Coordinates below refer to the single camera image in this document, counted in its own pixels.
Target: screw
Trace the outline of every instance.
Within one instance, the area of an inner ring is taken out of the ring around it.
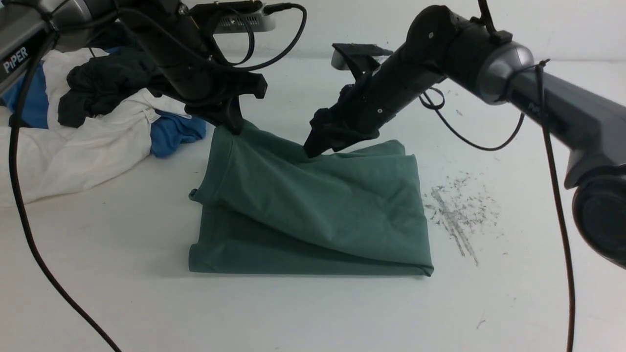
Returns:
[[[181,4],[181,5],[178,7],[178,14],[179,14],[179,15],[184,16],[184,15],[186,15],[186,14],[188,14],[188,13],[189,13],[189,8],[187,7],[187,5],[185,5],[185,4]]]

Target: black cloth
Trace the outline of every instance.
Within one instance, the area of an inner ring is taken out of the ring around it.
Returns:
[[[86,117],[108,114],[160,75],[154,61],[133,48],[91,58],[68,74],[71,89],[59,101],[59,123],[78,128]]]
[[[115,22],[93,38],[86,46],[87,48],[98,48],[108,50],[112,48],[133,48],[143,51],[137,40],[130,35],[123,24]]]

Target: pile of clothes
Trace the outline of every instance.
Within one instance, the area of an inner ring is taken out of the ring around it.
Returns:
[[[31,84],[21,122],[18,172],[25,202],[81,192],[129,170],[150,153],[173,155],[203,139],[207,123],[147,89],[160,75],[121,25],[72,53],[50,51]],[[14,111],[22,82],[2,99]],[[9,125],[19,123],[9,121]],[[9,127],[0,127],[7,155]],[[0,163],[0,207],[13,206],[8,163]]]

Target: piper logo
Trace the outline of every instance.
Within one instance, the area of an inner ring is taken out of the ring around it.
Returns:
[[[3,63],[4,70],[6,71],[6,73],[11,73],[13,70],[15,70],[15,67],[17,67],[17,65],[26,60],[27,57],[28,53],[26,52],[26,48],[22,47],[20,50],[18,50],[17,53],[13,54]]]

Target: blue fabric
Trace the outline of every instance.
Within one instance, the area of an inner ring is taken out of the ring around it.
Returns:
[[[15,113],[19,91],[22,88],[24,78],[20,78],[5,94],[2,99],[6,107]],[[40,62],[31,83],[31,88],[26,96],[26,105],[22,119],[34,128],[48,129],[48,96],[46,95],[46,77],[43,75],[43,63]]]
[[[150,151],[157,158],[167,158],[172,155],[181,143],[193,143],[207,135],[207,122],[193,117],[183,118],[163,111],[156,111],[161,118],[152,123]]]

